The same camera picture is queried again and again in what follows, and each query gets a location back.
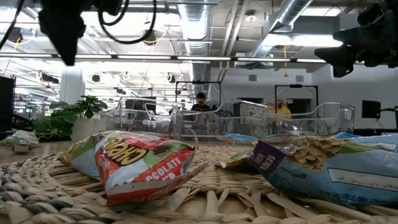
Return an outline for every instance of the wicker mat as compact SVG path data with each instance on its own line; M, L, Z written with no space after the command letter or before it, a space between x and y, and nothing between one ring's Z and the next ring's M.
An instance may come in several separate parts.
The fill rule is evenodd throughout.
M191 169L209 167L172 194L133 212L116 213L104 205L97 180L57 160L60 154L33 157L2 166L1 224L395 224L398 210L346 208L312 198L288 198L260 175L218 169L215 162L245 147L201 146Z

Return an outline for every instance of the green plant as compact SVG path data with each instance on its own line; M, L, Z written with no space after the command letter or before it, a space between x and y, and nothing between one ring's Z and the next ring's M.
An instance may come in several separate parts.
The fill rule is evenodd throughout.
M108 108L105 102L93 96L82 97L85 100L79 100L73 105L63 101L52 103L50 109L54 109L54 111L50 117L33 121L35 126L34 133L44 138L50 138L54 135L60 138L70 136L77 118L92 118L94 113L99 113L102 108Z

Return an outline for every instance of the purple label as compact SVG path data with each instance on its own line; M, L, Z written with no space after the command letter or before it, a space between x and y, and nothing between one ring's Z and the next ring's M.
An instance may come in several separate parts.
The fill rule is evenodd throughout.
M250 163L254 165L262 176L268 178L272 171L286 157L286 154L274 146L259 141L250 157Z

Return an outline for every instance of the clear plastic bin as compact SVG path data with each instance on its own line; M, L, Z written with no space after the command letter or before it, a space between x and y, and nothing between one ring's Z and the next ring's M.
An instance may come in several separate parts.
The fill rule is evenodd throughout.
M236 133L263 138L268 107L242 100L227 100L214 111L184 111L181 138L189 141L192 131L205 141L218 141L221 135Z
M158 107L170 108L169 114L156 114L154 110ZM101 120L105 126L101 130L145 131L179 139L184 107L183 103L122 97L116 109L102 112Z
M322 103L310 113L268 114L267 136L274 134L333 136L353 133L355 107L345 103Z

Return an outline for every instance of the potted plant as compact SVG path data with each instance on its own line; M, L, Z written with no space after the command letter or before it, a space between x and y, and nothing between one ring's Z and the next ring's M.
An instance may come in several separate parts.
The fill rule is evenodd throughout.
M54 109L49 117L33 121L34 133L40 138L71 138L79 141L100 130L101 118L91 119L102 108L107 109L105 102L93 96L82 96L85 100L77 101L73 105L66 102L54 102L50 109Z

